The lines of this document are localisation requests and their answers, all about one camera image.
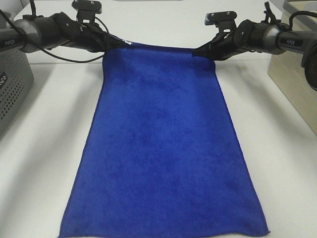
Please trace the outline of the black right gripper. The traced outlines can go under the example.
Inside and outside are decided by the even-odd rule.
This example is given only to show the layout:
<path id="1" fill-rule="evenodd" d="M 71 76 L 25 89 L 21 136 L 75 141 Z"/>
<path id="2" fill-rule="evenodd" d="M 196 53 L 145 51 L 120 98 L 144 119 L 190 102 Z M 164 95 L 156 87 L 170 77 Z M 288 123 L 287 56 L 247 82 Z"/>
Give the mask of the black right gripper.
<path id="1" fill-rule="evenodd" d="M 223 39 L 211 41 L 204 47 L 192 50 L 193 57 L 206 57 L 211 60 L 227 60 L 232 56 L 246 52 L 248 35 L 244 33 L 228 33 Z"/>

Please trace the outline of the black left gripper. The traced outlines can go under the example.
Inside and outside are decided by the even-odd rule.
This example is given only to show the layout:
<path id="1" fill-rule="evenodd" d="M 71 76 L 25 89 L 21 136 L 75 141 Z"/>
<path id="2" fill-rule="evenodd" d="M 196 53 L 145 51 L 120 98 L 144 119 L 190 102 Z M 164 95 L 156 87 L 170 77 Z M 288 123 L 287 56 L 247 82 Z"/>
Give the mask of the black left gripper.
<path id="1" fill-rule="evenodd" d="M 78 29 L 70 36 L 70 48 L 87 50 L 91 53 L 106 53 L 108 50 L 127 47 L 123 39 L 112 34 L 108 36 L 108 33 L 101 28 L 91 28 L 83 24 L 79 24 Z"/>

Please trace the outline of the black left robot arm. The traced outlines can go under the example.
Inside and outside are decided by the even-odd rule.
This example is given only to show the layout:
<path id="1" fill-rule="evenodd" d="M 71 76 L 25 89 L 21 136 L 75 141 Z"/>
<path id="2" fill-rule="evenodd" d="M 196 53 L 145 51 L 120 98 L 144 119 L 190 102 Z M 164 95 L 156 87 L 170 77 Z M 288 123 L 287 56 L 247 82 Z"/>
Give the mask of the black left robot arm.
<path id="1" fill-rule="evenodd" d="M 123 39 L 103 31 L 98 24 L 79 23 L 63 12 L 33 20 L 19 19 L 13 25 L 0 30 L 2 53 L 13 50 L 33 53 L 59 46 L 105 53 L 128 45 Z"/>

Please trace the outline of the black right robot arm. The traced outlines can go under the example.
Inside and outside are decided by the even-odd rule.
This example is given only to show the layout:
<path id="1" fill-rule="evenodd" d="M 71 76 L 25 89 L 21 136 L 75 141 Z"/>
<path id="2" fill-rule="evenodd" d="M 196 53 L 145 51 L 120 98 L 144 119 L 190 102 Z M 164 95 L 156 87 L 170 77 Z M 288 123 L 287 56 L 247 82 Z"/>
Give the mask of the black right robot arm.
<path id="1" fill-rule="evenodd" d="M 317 89 L 317 34 L 313 31 L 286 31 L 281 25 L 268 22 L 242 21 L 236 26 L 234 20 L 205 21 L 215 25 L 219 32 L 204 45 L 192 52 L 194 57 L 213 61 L 227 60 L 245 52 L 280 55 L 293 52 L 302 55 L 301 67 L 307 83 Z"/>

